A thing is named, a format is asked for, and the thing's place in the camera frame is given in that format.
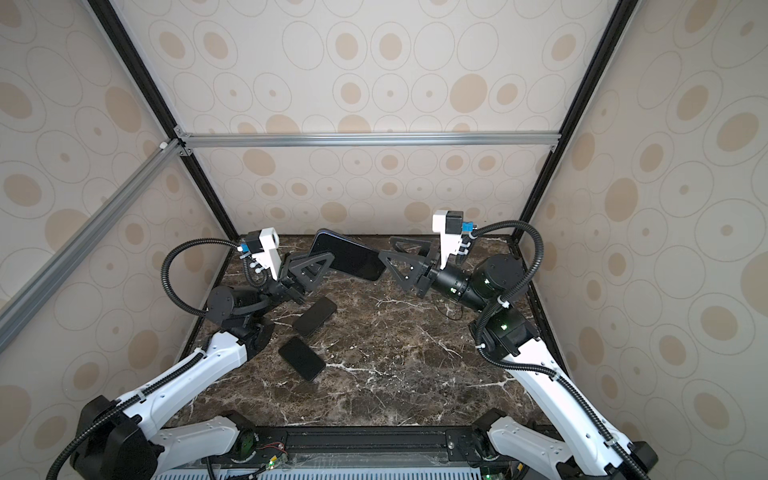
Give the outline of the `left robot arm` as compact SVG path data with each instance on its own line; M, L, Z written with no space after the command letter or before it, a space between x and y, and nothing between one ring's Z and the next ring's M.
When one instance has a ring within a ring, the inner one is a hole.
M151 479L176 467L234 451L253 427L238 414L224 414L186 427L167 422L198 394L261 353L274 324L268 312L303 303L318 287L335 257L330 252L279 261L260 285L214 288L205 309L195 313L218 331L155 379L114 400L103 396L81 411L75 438L50 466L58 478L70 465L84 479Z

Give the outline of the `black phone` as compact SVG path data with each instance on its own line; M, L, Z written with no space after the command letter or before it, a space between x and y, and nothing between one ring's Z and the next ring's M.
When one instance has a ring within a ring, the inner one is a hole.
M326 367L324 360L297 336L287 340L278 354L305 381L314 381Z
M313 336L337 311L337 305L327 297L318 299L292 324L293 330L304 338Z

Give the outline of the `left aluminium rail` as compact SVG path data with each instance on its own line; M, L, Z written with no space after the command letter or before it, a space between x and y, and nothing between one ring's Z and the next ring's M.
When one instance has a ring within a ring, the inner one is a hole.
M1 310L1 349L6 350L65 280L119 222L166 164L178 157L181 142L169 139L153 152L81 228L53 254Z

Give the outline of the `black phone lower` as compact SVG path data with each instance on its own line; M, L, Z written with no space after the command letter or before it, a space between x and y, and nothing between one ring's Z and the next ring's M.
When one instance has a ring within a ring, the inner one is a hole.
M305 381L314 381L326 367L324 360L297 336L287 340L278 354Z

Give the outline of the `left black corner post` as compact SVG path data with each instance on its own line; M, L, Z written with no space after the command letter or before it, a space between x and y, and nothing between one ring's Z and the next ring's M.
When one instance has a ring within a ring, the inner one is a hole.
M127 69L128 74L152 111L162 131L171 140L178 140L180 142L182 146L180 159L215 220L223 230L223 233L228 239L235 240L238 237L237 229L227 214L219 196L214 191L208 176L194 152L190 147L186 146L185 141L181 138L181 129L174 114L169 108L154 77L148 70L142 55L137 50L128 31L119 19L118 12L112 2L92 0L86 1L86 4L104 30L107 39Z

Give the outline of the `horizontal aluminium rail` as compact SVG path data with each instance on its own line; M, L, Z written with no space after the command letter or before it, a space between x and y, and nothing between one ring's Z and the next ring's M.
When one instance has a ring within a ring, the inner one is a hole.
M476 145L557 145L554 131L192 134L181 140L192 148L411 147Z

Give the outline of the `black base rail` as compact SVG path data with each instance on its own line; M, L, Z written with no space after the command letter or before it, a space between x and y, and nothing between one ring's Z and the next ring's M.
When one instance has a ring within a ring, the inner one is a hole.
M437 427L258 427L234 411L154 435L132 420L113 421L84 447L74 466L89 479L149 479L205 457L265 467L276 455L441 454L450 462L500 469L523 465L553 479L628 479L624 465L590 473L575 449L515 422L498 409L469 426Z

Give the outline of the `right black corner post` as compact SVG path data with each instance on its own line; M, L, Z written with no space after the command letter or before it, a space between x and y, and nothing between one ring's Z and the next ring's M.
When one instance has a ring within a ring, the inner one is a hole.
M598 38L595 52L587 65L586 72L575 91L573 100L560 127L560 138L547 155L536 182L526 200L519 217L520 221L531 223L541 201L563 159L568 146L578 129L600 81L608 69L625 30L642 4L638 0L621 0L615 5L606 28Z

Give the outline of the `black corner post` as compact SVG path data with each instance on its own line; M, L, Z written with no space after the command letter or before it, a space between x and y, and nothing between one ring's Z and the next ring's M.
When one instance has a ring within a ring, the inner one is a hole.
M127 69L128 74L152 111L162 131L171 140L178 140L180 142L182 146L180 159L215 220L223 230L223 233L228 239L235 240L238 237L237 229L227 214L219 196L214 191L208 176L194 152L190 147L186 146L185 141L181 138L181 129L174 114L169 108L154 77L148 70L142 55L137 50L128 31L119 19L118 12L112 2L92 0L86 1L86 4L104 30L107 39Z
M595 52L587 65L586 72L575 91L573 100L560 127L560 138L547 155L536 182L526 200L519 217L520 221L531 223L541 201L563 159L568 146L578 129L600 81L608 69L625 30L642 4L638 0L621 0L615 5L606 28L598 38Z

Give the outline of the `black phone upper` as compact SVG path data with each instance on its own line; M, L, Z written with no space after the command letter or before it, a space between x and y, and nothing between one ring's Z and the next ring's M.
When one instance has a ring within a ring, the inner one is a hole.
M304 338L313 336L337 311L337 305L327 297L318 299L292 324L293 330Z

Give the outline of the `blue phone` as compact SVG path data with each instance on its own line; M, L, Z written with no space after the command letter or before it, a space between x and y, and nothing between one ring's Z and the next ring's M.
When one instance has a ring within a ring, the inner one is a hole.
M377 281L385 271L379 251L328 229L315 234L310 254L332 253L331 268L367 281Z

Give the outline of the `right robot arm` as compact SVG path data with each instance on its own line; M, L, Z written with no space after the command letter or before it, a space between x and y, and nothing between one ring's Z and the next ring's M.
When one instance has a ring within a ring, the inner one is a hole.
M643 441L633 442L611 424L559 366L536 326L513 305L543 261L540 234L524 222L513 227L528 233L534 258L528 267L512 254L495 255L472 273L442 263L428 241L416 254L410 239L393 237L379 254L404 291L434 290L479 316L470 333L480 356L508 372L552 422L555 437L526 427L510 416L488 413L478 421L476 449L481 457L510 457L547 479L646 479L658 456Z

